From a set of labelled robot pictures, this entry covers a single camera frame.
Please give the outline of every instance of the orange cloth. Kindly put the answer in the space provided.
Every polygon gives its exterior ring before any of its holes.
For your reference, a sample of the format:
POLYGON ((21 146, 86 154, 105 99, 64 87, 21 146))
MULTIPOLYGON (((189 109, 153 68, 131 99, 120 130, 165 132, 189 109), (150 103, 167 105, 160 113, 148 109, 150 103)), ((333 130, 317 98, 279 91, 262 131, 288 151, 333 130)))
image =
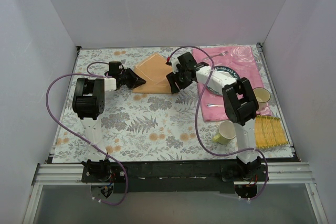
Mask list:
POLYGON ((146 83, 133 89, 133 93, 171 94, 166 75, 171 73, 173 68, 165 63, 166 60, 156 52, 137 64, 134 72, 146 80, 146 83))

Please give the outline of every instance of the yellow napkin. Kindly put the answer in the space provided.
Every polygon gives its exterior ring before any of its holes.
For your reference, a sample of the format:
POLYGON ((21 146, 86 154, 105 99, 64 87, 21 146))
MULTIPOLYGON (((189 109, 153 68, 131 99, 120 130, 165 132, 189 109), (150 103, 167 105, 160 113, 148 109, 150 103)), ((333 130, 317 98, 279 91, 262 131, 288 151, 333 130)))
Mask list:
POLYGON ((288 144, 280 118, 258 115, 255 125, 257 148, 271 148, 288 144))
POLYGON ((141 61, 134 68, 134 72, 146 83, 133 89, 133 93, 171 94, 171 88, 166 75, 173 71, 165 64, 166 60, 158 53, 141 61))

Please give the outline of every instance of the gray floor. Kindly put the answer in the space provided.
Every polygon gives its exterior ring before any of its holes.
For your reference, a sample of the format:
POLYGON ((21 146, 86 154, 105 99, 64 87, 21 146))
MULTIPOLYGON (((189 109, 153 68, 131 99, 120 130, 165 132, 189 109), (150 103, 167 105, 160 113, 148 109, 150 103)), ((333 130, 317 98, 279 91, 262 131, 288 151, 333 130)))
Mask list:
POLYGON ((232 196, 130 193, 110 207, 92 200, 89 186, 44 186, 34 223, 317 223, 304 184, 268 185, 250 204, 232 196))

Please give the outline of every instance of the gray wall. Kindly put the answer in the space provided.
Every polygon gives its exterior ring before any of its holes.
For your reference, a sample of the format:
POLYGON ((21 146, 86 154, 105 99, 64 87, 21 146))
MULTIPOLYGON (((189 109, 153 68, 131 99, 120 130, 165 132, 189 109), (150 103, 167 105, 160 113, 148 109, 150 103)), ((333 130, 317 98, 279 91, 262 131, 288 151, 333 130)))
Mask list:
POLYGON ((285 0, 51 0, 83 47, 255 44, 285 0))
POLYGON ((286 0, 265 55, 295 149, 336 222, 336 0, 286 0))
MULTIPOLYGON (((56 131, 46 89, 71 71, 76 48, 50 0, 0 5, 0 223, 21 223, 36 165, 47 158, 56 131)), ((68 82, 50 99, 57 116, 68 82)))

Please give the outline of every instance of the silverware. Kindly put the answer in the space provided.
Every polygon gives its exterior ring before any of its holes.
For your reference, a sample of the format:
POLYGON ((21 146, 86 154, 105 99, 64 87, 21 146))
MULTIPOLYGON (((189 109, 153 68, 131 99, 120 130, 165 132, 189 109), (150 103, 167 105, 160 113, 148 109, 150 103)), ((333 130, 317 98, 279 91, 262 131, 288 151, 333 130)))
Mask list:
POLYGON ((224 107, 224 105, 218 105, 218 104, 207 104, 207 107, 224 107))
POLYGON ((227 55, 227 53, 228 53, 228 51, 221 52, 221 53, 218 54, 218 55, 212 55, 212 56, 210 56, 210 58, 215 58, 215 57, 217 57, 217 56, 224 56, 224 55, 227 55))

